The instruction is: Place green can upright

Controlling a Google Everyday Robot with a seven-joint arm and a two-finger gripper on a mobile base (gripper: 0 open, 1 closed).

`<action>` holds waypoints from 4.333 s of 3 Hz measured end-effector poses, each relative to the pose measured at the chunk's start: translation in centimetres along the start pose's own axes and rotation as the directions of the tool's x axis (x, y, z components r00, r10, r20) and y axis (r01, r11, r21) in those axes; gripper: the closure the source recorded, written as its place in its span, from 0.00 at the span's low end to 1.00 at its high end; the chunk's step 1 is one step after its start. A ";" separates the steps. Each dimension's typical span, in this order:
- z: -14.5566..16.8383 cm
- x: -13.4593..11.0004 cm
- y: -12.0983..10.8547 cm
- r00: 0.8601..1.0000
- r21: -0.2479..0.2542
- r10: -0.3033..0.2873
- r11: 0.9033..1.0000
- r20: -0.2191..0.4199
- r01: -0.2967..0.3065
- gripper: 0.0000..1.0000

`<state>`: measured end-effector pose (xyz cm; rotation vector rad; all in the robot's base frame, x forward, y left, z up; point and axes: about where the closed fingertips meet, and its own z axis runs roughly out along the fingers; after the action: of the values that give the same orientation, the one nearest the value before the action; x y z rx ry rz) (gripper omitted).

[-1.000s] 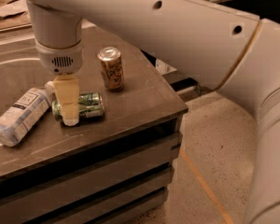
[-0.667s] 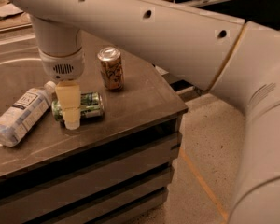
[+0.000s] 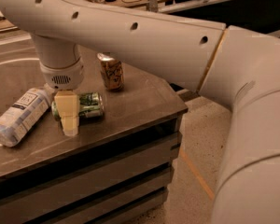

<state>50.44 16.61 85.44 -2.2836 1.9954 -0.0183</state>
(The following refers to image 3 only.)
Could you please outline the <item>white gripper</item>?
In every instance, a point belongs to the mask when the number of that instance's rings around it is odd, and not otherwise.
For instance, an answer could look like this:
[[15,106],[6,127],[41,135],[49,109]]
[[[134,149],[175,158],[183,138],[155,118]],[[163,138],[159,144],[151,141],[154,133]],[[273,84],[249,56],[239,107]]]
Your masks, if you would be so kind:
[[79,87],[84,79],[84,64],[79,59],[73,65],[63,68],[47,67],[40,64],[45,81],[54,90],[58,90],[54,97],[57,111],[61,118],[63,132],[66,136],[76,136],[79,125],[79,99],[73,91]]

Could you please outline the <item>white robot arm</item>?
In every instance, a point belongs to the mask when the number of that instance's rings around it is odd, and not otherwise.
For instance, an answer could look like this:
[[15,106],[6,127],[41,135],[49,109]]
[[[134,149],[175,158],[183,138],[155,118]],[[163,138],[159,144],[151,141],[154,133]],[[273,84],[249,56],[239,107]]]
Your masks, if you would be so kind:
[[198,92],[232,112],[212,224],[280,224],[280,38],[85,0],[0,0],[45,77],[83,78],[79,47]]

